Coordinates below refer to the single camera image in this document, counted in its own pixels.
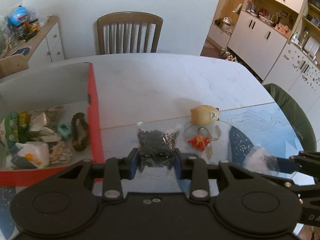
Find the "red cardboard box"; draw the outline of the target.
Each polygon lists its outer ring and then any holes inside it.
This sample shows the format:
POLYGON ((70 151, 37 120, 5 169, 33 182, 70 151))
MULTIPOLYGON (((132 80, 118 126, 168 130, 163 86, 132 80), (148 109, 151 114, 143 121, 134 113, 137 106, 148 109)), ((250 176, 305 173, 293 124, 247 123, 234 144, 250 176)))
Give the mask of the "red cardboard box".
POLYGON ((93 64, 26 70, 1 83, 2 186, 30 186, 83 159, 105 160, 93 64))

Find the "beige patterned scrunchie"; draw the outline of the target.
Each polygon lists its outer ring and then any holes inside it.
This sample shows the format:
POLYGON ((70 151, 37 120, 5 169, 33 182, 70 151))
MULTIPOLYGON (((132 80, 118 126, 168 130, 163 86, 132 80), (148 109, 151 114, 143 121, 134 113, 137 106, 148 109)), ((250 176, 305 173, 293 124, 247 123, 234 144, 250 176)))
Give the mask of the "beige patterned scrunchie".
POLYGON ((67 163, 70 161, 73 153, 63 140, 50 142, 48 147, 50 164, 67 163))

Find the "green upholstered chair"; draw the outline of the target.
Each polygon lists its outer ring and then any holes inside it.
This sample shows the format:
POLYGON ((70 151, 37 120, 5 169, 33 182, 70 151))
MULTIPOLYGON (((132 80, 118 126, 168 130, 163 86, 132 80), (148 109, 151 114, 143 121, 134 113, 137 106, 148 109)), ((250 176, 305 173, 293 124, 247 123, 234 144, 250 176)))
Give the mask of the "green upholstered chair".
POLYGON ((316 152, 316 136, 308 117, 295 99, 274 83, 263 85, 280 107, 305 151, 316 152))

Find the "white pouch orange print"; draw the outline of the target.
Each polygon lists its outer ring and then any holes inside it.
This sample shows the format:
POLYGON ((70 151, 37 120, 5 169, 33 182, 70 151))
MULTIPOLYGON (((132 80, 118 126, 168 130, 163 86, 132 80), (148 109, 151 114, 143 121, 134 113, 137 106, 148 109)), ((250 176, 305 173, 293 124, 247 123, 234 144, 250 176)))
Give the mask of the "white pouch orange print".
POLYGON ((45 142, 29 141, 15 143, 7 150, 5 168, 9 170, 28 170, 47 168, 50 163, 49 147, 45 142))

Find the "white side cabinet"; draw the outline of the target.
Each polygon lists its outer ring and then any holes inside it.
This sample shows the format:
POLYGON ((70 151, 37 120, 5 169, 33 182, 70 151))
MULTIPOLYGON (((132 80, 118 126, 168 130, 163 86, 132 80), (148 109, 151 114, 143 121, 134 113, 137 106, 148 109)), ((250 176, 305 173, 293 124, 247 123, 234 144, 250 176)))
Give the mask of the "white side cabinet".
POLYGON ((40 28, 34 37, 27 42, 21 41, 16 48, 8 51, 5 57, 17 54, 25 56, 30 69, 64 60, 58 17, 50 16, 47 24, 40 28))

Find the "white wall cupboard unit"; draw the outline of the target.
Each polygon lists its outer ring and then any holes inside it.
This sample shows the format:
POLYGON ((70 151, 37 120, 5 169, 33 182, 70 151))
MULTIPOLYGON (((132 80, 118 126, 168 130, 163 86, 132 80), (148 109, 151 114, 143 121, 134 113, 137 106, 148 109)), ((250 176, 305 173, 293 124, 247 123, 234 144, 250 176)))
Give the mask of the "white wall cupboard unit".
POLYGON ((319 106, 319 0, 219 0, 208 39, 303 111, 319 106))

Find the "yellow round plush toy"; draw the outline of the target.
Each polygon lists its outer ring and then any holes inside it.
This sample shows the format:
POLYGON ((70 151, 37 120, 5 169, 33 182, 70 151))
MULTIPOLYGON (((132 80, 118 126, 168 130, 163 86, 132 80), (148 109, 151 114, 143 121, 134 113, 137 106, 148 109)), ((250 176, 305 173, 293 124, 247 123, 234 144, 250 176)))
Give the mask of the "yellow round plush toy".
POLYGON ((211 125, 220 119, 220 110, 210 105, 200 105, 190 110, 191 123, 198 126, 211 125))

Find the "green white plastic packet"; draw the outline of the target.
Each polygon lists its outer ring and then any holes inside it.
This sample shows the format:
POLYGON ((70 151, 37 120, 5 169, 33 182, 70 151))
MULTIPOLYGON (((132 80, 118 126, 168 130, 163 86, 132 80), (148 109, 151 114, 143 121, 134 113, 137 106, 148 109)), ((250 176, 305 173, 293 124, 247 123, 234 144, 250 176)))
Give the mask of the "green white plastic packet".
POLYGON ((1 143, 6 149, 18 142, 18 113, 10 112, 1 122, 1 143))

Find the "bag of black beads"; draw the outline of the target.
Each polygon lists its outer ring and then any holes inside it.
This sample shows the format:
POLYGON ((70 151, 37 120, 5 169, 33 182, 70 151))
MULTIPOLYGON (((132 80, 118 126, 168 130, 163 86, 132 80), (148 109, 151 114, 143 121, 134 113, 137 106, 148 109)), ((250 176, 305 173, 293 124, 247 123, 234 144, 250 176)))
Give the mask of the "bag of black beads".
POLYGON ((149 168, 172 169, 175 160, 175 148, 183 133, 183 126, 172 127, 146 122, 136 124, 139 154, 139 171, 149 168))

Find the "silver foil snack packet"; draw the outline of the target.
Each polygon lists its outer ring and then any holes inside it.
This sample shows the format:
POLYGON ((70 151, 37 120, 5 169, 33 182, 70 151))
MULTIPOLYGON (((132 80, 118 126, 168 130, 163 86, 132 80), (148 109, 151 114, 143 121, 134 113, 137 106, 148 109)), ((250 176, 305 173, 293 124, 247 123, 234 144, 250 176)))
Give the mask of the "silver foil snack packet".
POLYGON ((58 121, 63 106, 38 109, 30 112, 29 134, 31 141, 41 141, 45 143, 62 140, 57 131, 58 121))

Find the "cardboard box on cabinet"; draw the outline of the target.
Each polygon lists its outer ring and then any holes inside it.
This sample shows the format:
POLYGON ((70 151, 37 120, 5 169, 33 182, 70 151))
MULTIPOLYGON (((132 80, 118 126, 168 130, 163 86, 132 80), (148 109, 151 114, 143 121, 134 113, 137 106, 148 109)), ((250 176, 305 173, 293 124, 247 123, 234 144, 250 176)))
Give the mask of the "cardboard box on cabinet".
POLYGON ((0 78, 27 70, 29 68, 28 61, 25 56, 21 54, 5 57, 0 59, 0 78))

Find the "orange fish keychain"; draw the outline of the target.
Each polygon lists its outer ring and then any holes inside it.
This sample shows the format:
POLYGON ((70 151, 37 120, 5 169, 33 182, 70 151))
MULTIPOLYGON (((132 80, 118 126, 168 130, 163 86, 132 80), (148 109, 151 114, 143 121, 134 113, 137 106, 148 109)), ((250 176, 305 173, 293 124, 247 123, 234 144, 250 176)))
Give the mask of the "orange fish keychain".
POLYGON ((192 148, 203 152, 207 146, 209 146, 211 140, 212 135, 210 134, 210 131, 205 127, 200 127, 197 131, 197 135, 193 137, 193 139, 188 140, 188 143, 191 144, 192 148))

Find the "yellow sponge packet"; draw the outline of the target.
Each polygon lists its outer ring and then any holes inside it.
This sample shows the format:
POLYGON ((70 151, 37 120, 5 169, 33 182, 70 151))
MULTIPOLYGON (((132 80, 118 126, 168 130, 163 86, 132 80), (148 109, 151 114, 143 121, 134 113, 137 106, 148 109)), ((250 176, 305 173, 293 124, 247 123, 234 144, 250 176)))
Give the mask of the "yellow sponge packet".
POLYGON ((20 143, 26 143, 30 139, 29 134, 30 115, 28 112, 18 114, 18 140, 20 143))

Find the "brown wooden chair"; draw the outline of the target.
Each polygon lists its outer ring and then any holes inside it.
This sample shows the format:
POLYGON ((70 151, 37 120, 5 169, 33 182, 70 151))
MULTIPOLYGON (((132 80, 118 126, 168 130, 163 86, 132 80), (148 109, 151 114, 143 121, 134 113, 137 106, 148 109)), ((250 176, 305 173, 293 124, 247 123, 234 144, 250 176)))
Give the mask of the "brown wooden chair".
POLYGON ((97 19, 99 54, 155 53, 163 18, 135 11, 113 12, 97 19))

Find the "blue round toy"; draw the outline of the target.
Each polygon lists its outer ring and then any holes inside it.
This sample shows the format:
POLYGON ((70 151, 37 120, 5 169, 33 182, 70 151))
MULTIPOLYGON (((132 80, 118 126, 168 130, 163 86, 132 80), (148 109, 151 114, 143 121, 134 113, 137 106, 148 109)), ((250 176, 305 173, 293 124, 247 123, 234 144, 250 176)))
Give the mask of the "blue round toy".
POLYGON ((19 6, 9 16, 8 21, 13 26, 18 26, 28 20, 28 10, 23 6, 19 6))

